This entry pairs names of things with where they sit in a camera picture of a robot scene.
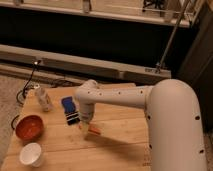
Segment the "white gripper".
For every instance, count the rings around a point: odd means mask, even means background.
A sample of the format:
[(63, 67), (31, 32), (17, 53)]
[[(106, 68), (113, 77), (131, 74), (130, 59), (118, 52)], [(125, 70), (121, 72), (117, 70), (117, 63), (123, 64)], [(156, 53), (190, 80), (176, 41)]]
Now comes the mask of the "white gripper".
[(89, 132), (90, 122), (93, 119), (95, 106), (93, 104), (81, 104), (79, 115), (81, 120), (81, 130), (83, 137), (86, 138)]

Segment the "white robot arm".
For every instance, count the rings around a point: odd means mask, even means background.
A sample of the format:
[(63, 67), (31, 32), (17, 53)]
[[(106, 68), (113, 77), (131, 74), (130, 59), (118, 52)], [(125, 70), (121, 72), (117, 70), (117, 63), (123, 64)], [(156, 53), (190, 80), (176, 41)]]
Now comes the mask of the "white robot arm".
[(143, 109), (151, 171), (207, 171), (199, 101), (185, 82), (165, 79), (153, 86), (101, 89), (88, 80), (76, 89), (75, 99), (85, 124), (93, 119), (97, 103)]

